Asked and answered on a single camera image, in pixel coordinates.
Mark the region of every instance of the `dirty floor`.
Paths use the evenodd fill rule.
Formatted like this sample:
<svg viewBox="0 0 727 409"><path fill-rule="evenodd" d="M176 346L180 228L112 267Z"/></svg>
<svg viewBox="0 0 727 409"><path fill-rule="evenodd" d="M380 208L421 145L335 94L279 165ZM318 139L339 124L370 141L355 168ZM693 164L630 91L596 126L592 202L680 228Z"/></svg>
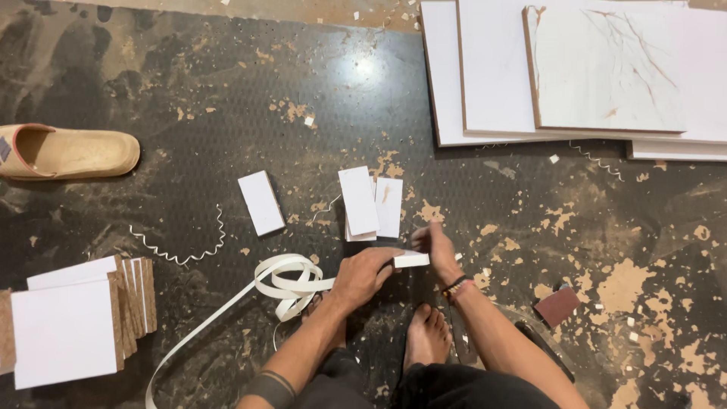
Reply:
<svg viewBox="0 0 727 409"><path fill-rule="evenodd" d="M123 371L17 392L0 376L5 406L142 408L156 363L261 260L300 253L333 277L364 246L341 240L340 201L312 222L340 193L337 171L363 164L404 181L399 245L442 220L462 268L498 304L537 318L536 298L573 286L583 304L550 333L591 408L727 406L727 165L625 161L623 142L580 142L621 182L567 142L438 149L419 33L215 14L0 4L0 124L120 130L142 146L120 178L0 182L0 287L90 258L153 257L129 226L173 255L202 253L218 237L217 204L228 234L187 267L153 257L159 330ZM259 170L287 221L264 237L236 182ZM395 274L349 319L378 408L390 405L383 392L418 303L451 322L437 289L426 270ZM274 307L250 295L220 317L164 370L157 405L232 408L273 353Z"/></svg>

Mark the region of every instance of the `white board piece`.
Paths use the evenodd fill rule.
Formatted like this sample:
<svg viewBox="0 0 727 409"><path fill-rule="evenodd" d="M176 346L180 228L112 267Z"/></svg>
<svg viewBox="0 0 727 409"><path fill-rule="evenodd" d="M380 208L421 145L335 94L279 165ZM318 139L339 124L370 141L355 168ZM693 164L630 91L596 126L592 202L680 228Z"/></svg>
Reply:
<svg viewBox="0 0 727 409"><path fill-rule="evenodd" d="M629 1L630 4L652 1ZM685 7L685 1L672 1L673 7ZM522 31L522 19L518 30ZM493 143L522 143L541 140L568 140L594 138L599 135L580 131L536 130L532 121L532 101L528 99L531 129L529 132L471 132L464 129L462 111L462 81L457 30L457 3L455 1L423 1L422 23L429 71L429 88L434 108L434 123L439 146L481 146ZM630 137L622 132L623 138Z"/></svg>
<svg viewBox="0 0 727 409"><path fill-rule="evenodd" d="M727 43L715 40L727 36L727 13L688 9L683 7L682 2L676 1L543 0L539 4L589 8L602 12L664 13L672 38L675 39L678 69L681 73L688 73L681 77L680 90L688 130L678 136L652 132L572 130L558 131L560 134L569 135L569 139L582 138L576 135L588 132L591 137L600 138L727 143L724 133L727 116L716 108L727 106L727 79L721 74L727 70ZM472 90L487 89L484 94L474 93L473 97L479 98L483 105L474 108L479 115L469 118L465 110L465 121L491 119L499 123L497 127L492 127L489 125L493 122L490 122L485 127L493 130L484 132L512 133L519 130L514 132L515 135L523 136L552 132L535 130L521 15L526 5L520 0L459 2L462 69L465 71L462 85L470 91L470 96L474 93ZM466 44L469 44L470 56L479 55L488 64L479 67L477 63L466 63ZM477 77L485 83L480 83L479 88L472 84L473 78L476 80ZM466 94L465 106L471 108L474 100ZM465 126L467 132L473 131L471 123Z"/></svg>
<svg viewBox="0 0 727 409"><path fill-rule="evenodd" d="M16 389L108 375L123 368L108 280L21 291L11 299Z"/></svg>
<svg viewBox="0 0 727 409"><path fill-rule="evenodd" d="M394 267L397 269L416 266L429 266L429 255L418 251L404 250L404 254L394 257Z"/></svg>
<svg viewBox="0 0 727 409"><path fill-rule="evenodd" d="M258 236L279 230L285 227L283 214L280 212L275 192L270 185L266 171L239 178L237 182L245 198L247 210L250 212L255 233Z"/></svg>
<svg viewBox="0 0 727 409"><path fill-rule="evenodd" d="M663 14L531 5L523 22L536 128L686 130Z"/></svg>
<svg viewBox="0 0 727 409"><path fill-rule="evenodd" d="M369 177L369 181L371 182L371 192L376 196L376 182L374 182L374 177ZM369 233L363 233L353 236L351 234L351 228L348 225L348 212L346 214L346 241L347 242L371 242L376 240L376 232L371 231Z"/></svg>
<svg viewBox="0 0 727 409"><path fill-rule="evenodd" d="M376 213L380 226L377 236L399 238L403 186L404 181L401 179L377 179Z"/></svg>
<svg viewBox="0 0 727 409"><path fill-rule="evenodd" d="M727 162L727 145L634 140L628 146L628 156L629 159Z"/></svg>
<svg viewBox="0 0 727 409"><path fill-rule="evenodd" d="M369 168L360 166L339 170L338 178L341 182L351 235L357 236L379 230Z"/></svg>
<svg viewBox="0 0 727 409"><path fill-rule="evenodd" d="M114 256L111 256L38 274L28 277L25 281L28 283L29 290L43 290L44 288L108 279L107 274L114 271L116 271L116 260Z"/></svg>

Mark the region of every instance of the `slipper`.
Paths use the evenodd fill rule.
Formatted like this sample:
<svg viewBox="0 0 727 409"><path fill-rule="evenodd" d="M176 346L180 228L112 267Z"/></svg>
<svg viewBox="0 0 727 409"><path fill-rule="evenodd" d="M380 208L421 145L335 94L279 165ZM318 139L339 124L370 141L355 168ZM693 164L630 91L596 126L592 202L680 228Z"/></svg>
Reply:
<svg viewBox="0 0 727 409"><path fill-rule="evenodd" d="M0 176L20 180L117 176L138 161L139 141L122 132L40 124L0 127Z"/></svg>

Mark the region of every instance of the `wrist band tattoo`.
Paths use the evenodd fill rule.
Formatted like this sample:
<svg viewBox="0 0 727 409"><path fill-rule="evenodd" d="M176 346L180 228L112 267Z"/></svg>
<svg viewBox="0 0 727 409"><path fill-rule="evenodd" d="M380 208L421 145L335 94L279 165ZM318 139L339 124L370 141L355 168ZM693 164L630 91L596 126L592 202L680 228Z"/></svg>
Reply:
<svg viewBox="0 0 727 409"><path fill-rule="evenodd" d="M272 370L264 370L258 373L247 387L245 395L248 394L263 398L274 409L287 409L295 400L293 386Z"/></svg>

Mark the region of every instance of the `small white board piece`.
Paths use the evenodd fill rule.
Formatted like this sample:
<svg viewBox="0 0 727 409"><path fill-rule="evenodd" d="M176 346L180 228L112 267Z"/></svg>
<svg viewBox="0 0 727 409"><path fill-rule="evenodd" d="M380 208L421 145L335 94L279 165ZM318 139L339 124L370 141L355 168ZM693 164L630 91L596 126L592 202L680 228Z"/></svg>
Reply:
<svg viewBox="0 0 727 409"><path fill-rule="evenodd" d="M261 170L239 178L237 182L240 184L242 196L245 198L247 210L250 212L258 236L285 227L283 214L280 212L266 171Z"/></svg>
<svg viewBox="0 0 727 409"><path fill-rule="evenodd" d="M374 177L370 176L369 181L371 182L371 192L374 194L374 196L376 196L376 182L374 182ZM351 228L348 225L348 212L346 212L346 241L347 242L372 242L374 240L376 240L375 231L353 236L351 234Z"/></svg>
<svg viewBox="0 0 727 409"><path fill-rule="evenodd" d="M43 290L45 288L60 287L62 285L78 284L108 279L108 273L116 271L116 259L114 256L104 257L98 260L88 261L64 269L50 271L28 277L28 289Z"/></svg>
<svg viewBox="0 0 727 409"><path fill-rule="evenodd" d="M376 213L380 226L377 236L399 238L403 187L404 181L401 179L377 179Z"/></svg>
<svg viewBox="0 0 727 409"><path fill-rule="evenodd" d="M523 21L536 128L686 131L664 15L531 5Z"/></svg>
<svg viewBox="0 0 727 409"><path fill-rule="evenodd" d="M343 202L346 204L351 236L379 230L369 168L360 166L339 170L338 178L341 182Z"/></svg>
<svg viewBox="0 0 727 409"><path fill-rule="evenodd" d="M123 368L108 280L21 291L11 299L16 389L108 375Z"/></svg>
<svg viewBox="0 0 727 409"><path fill-rule="evenodd" d="M727 162L727 145L633 140L628 146L628 156L629 159Z"/></svg>
<svg viewBox="0 0 727 409"><path fill-rule="evenodd" d="M413 250L404 250L404 254L394 257L394 268L429 266L429 255Z"/></svg>

